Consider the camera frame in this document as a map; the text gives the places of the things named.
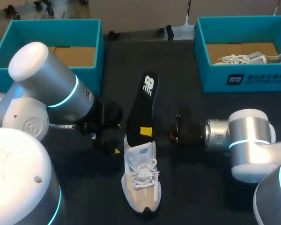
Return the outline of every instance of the black insole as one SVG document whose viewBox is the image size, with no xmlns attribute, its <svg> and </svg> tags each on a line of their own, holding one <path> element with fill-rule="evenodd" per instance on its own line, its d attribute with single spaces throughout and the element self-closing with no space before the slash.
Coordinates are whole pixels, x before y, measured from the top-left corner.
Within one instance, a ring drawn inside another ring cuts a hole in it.
<svg viewBox="0 0 281 225">
<path fill-rule="evenodd" d="M 126 135 L 130 147 L 153 141 L 151 136 L 141 134 L 141 128 L 150 129 L 153 126 L 152 109 L 158 80 L 158 76 L 150 71 L 140 78 L 137 96 L 127 120 Z"/>
</svg>

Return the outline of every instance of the black table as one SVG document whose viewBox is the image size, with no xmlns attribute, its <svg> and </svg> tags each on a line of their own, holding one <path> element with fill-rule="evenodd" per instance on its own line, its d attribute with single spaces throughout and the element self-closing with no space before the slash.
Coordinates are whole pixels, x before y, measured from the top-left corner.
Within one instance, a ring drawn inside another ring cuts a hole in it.
<svg viewBox="0 0 281 225">
<path fill-rule="evenodd" d="M 192 41 L 113 42 L 105 52 L 103 97 L 124 110 L 122 130 L 106 132 L 123 140 L 140 76 L 152 70 L 160 77 L 154 115 L 159 128 L 168 129 L 180 106 L 192 120 L 227 119 L 234 111 L 264 111 L 281 141 L 281 92 L 203 94 Z M 75 131 L 50 130 L 43 141 L 56 168 L 67 201 L 67 224 L 256 224 L 252 213 L 255 185 L 235 181 L 221 157 L 178 150 L 157 138 L 157 162 L 162 201 L 156 217 L 143 220 L 124 197 L 123 156 L 106 156 L 92 149 L 89 137 Z"/>
</svg>

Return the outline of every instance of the teal box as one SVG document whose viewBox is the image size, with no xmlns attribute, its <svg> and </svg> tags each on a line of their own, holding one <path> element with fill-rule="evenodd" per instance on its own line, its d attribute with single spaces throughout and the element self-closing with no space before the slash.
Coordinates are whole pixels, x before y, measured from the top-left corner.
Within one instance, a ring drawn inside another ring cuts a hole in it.
<svg viewBox="0 0 281 225">
<path fill-rule="evenodd" d="M 281 53 L 281 16 L 199 17 L 194 52 L 203 91 L 281 91 L 281 64 L 212 65 L 206 47 L 256 42 L 272 42 Z"/>
<path fill-rule="evenodd" d="M 47 46 L 96 47 L 93 67 L 69 67 L 94 93 L 100 95 L 104 64 L 104 39 L 101 21 L 81 20 L 13 20 L 0 43 L 0 89 L 7 92 L 13 80 L 8 65 L 24 45 L 39 41 Z"/>
</svg>

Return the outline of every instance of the white shoelace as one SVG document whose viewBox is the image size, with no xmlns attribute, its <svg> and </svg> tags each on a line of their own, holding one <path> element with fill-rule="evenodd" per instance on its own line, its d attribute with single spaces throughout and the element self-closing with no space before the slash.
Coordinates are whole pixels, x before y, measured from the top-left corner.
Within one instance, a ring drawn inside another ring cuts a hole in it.
<svg viewBox="0 0 281 225">
<path fill-rule="evenodd" d="M 230 55 L 230 56 L 224 56 L 222 58 L 219 58 L 218 60 L 222 60 L 223 62 L 231 63 L 231 64 L 248 64 L 250 59 L 247 55 Z"/>
<path fill-rule="evenodd" d="M 132 169 L 132 180 L 133 184 L 136 188 L 147 188 L 155 184 L 155 180 L 153 177 L 159 175 L 159 171 L 154 171 L 155 166 L 157 164 L 157 160 L 153 159 L 153 164 L 150 167 L 141 167 L 138 166 L 136 169 L 133 168 L 131 165 L 130 168 Z"/>
</svg>

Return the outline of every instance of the white sneaker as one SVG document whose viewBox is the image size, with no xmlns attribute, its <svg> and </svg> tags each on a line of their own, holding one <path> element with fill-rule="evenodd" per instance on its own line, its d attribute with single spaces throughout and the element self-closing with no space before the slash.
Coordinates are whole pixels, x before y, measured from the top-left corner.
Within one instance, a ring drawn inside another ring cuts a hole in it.
<svg viewBox="0 0 281 225">
<path fill-rule="evenodd" d="M 255 52 L 251 55 L 224 56 L 218 60 L 222 60 L 222 62 L 217 62 L 214 65 L 281 63 L 281 54 L 278 56 L 266 56 L 260 52 Z"/>
<path fill-rule="evenodd" d="M 122 188 L 130 206 L 138 213 L 157 210 L 161 199 L 155 142 L 130 147 L 124 138 L 125 173 Z"/>
</svg>

